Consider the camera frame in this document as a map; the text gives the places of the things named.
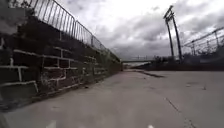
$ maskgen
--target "road marking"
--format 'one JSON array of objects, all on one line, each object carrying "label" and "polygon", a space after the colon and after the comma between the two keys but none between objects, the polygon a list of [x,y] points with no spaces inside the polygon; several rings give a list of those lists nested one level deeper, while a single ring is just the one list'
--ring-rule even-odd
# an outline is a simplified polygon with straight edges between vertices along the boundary
[{"label": "road marking", "polygon": [[51,123],[46,128],[56,128],[56,121],[51,121]]},{"label": "road marking", "polygon": [[154,128],[152,125],[149,125],[148,128]]}]

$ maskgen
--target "pavement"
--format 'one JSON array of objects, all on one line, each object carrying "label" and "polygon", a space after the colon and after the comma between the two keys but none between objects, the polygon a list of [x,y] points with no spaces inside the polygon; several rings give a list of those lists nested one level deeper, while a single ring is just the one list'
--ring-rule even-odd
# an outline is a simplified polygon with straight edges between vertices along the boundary
[{"label": "pavement", "polygon": [[223,76],[129,70],[4,116],[10,128],[223,128]]}]

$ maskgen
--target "overcast sky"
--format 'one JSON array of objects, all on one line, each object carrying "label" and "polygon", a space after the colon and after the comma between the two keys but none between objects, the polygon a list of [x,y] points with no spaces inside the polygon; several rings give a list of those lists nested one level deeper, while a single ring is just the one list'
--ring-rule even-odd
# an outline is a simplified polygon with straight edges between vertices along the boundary
[{"label": "overcast sky", "polygon": [[182,44],[224,26],[223,0],[57,1],[121,58],[170,55],[163,15],[171,4]]}]

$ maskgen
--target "brick wall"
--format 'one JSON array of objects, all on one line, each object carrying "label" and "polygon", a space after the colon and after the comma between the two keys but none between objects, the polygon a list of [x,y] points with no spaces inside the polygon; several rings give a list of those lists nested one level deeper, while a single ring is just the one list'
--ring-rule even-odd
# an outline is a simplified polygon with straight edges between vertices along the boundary
[{"label": "brick wall", "polygon": [[121,71],[121,63],[38,20],[17,35],[0,34],[0,107],[99,81]]}]

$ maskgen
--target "bridge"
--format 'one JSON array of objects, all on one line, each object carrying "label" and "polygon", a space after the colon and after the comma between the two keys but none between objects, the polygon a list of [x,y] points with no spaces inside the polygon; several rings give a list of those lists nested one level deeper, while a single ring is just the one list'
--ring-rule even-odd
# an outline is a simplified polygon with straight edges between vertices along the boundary
[{"label": "bridge", "polygon": [[152,57],[131,57],[124,60],[121,60],[123,63],[142,63],[142,62],[150,62],[152,61]]}]

